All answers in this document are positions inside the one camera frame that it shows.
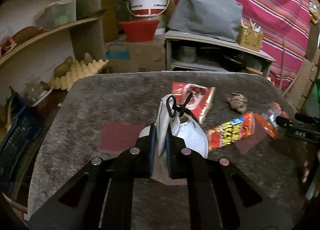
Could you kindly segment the clear orange plastic wrapper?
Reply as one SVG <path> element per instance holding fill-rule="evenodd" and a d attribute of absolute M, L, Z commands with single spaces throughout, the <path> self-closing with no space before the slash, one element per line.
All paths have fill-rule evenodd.
<path fill-rule="evenodd" d="M 262 107 L 263 110 L 260 113 L 254 113 L 254 118 L 269 136 L 273 139 L 277 139 L 278 125 L 276 123 L 276 117 L 281 116 L 290 119 L 290 116 L 276 102 L 262 105 Z"/>

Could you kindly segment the white face mask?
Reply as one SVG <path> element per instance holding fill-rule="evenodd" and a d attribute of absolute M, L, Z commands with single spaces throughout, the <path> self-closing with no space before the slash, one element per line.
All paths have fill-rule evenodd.
<path fill-rule="evenodd" d="M 168 94 L 161 99 L 156 127 L 155 164 L 153 167 L 152 179 L 167 186 L 183 186 L 187 184 L 185 179 L 173 180 L 169 177 L 167 165 L 168 151 L 165 146 L 165 136 L 170 128 L 172 135 L 182 138 L 188 149 L 198 152 L 203 158 L 208 157 L 208 139 L 195 118 L 180 111 L 175 111 L 176 98 Z"/>

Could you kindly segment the maroon scouring pad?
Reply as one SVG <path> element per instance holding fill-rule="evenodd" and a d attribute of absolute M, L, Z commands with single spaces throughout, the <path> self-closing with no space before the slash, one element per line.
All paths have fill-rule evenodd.
<path fill-rule="evenodd" d="M 234 143 L 235 147 L 240 154 L 246 154 L 258 143 L 260 143 L 268 134 L 265 132 L 264 128 L 256 121 L 254 126 L 254 131 L 251 136 L 242 138 Z"/>
<path fill-rule="evenodd" d="M 134 147 L 144 125 L 106 123 L 103 127 L 98 150 L 119 155 Z"/>

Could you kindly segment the left maroon scouring pad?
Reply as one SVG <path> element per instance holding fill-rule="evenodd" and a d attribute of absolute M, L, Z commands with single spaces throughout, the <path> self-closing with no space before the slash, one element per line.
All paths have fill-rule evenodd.
<path fill-rule="evenodd" d="M 119 155 L 134 147 L 144 125 L 106 123 L 103 127 L 98 150 Z"/>

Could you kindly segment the red yellow snack packet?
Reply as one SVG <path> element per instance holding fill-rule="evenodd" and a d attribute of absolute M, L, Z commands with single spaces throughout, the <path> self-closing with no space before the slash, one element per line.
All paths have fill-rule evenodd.
<path fill-rule="evenodd" d="M 253 135 L 254 127 L 252 112 L 244 113 L 238 118 L 217 125 L 207 131 L 209 151 L 220 149 Z"/>

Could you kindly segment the blue plastic crate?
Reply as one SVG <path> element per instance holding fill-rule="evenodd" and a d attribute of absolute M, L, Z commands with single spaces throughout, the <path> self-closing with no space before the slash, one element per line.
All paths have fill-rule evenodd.
<path fill-rule="evenodd" d="M 26 99 L 12 95 L 6 103 L 11 127 L 1 142 L 1 191 L 12 190 L 17 164 L 28 145 L 42 131 L 42 117 Z"/>

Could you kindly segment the red snack bag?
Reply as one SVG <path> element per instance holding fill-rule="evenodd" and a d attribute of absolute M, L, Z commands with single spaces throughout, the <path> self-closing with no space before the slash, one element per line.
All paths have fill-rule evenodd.
<path fill-rule="evenodd" d="M 175 96 L 178 105 L 185 103 L 188 95 L 193 93 L 193 96 L 186 104 L 186 108 L 192 112 L 200 124 L 204 123 L 206 116 L 211 109 L 215 91 L 215 87 L 204 87 L 183 82 L 172 83 L 172 93 Z"/>

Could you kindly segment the yellow woven basket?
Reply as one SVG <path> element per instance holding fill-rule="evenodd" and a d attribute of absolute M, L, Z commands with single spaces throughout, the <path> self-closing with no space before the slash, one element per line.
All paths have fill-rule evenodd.
<path fill-rule="evenodd" d="M 264 35 L 260 25 L 253 23 L 251 19 L 249 23 L 241 19 L 240 31 L 237 38 L 237 43 L 240 46 L 253 51 L 260 51 L 263 46 L 263 38 Z"/>

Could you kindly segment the yellow egg carton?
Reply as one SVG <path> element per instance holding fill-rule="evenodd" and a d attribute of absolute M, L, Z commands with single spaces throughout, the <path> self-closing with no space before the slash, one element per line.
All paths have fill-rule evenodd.
<path fill-rule="evenodd" d="M 60 78 L 52 78 L 49 82 L 52 89 L 69 91 L 75 82 L 81 78 L 90 77 L 101 73 L 107 67 L 109 60 L 93 60 L 92 63 L 86 65 L 84 61 L 75 61 L 66 75 Z"/>

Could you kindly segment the pink striped cloth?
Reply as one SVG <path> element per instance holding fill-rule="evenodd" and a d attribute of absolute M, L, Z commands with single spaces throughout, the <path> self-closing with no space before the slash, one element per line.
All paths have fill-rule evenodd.
<path fill-rule="evenodd" d="M 262 50 L 275 59 L 270 69 L 271 80 L 277 87 L 288 88 L 305 58 L 310 32 L 310 0 L 236 1 L 243 6 L 244 21 L 262 28 Z"/>

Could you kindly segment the cardboard box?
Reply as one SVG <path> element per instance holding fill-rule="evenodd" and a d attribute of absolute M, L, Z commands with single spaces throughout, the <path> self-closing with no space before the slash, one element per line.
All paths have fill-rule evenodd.
<path fill-rule="evenodd" d="M 147 42 L 129 42 L 125 35 L 105 43 L 111 73 L 157 72 L 167 69 L 165 38 L 154 36 Z"/>

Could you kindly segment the grey low shelf unit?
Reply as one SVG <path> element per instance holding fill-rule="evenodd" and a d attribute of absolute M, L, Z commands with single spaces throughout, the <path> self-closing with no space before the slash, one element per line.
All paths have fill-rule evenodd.
<path fill-rule="evenodd" d="M 276 61 L 262 50 L 187 32 L 170 30 L 164 38 L 168 71 L 251 73 L 266 78 Z"/>

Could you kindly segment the grey fabric cover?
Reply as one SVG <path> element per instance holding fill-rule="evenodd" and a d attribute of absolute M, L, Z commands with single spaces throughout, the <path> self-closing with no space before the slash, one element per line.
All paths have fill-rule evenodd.
<path fill-rule="evenodd" d="M 242 4 L 236 0 L 179 0 L 168 27 L 235 43 L 242 9 Z"/>

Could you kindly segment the red plastic basket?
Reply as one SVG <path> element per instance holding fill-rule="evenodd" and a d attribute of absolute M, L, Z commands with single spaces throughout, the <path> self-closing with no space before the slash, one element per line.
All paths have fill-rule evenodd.
<path fill-rule="evenodd" d="M 157 19 L 143 19 L 120 23 L 127 40 L 134 43 L 151 41 L 155 35 L 158 24 L 159 20 Z"/>

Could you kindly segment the white plastic bucket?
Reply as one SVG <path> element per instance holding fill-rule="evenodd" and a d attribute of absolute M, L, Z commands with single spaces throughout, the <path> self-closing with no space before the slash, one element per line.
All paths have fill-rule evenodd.
<path fill-rule="evenodd" d="M 170 0 L 128 0 L 127 9 L 134 17 L 156 17 L 165 12 Z"/>

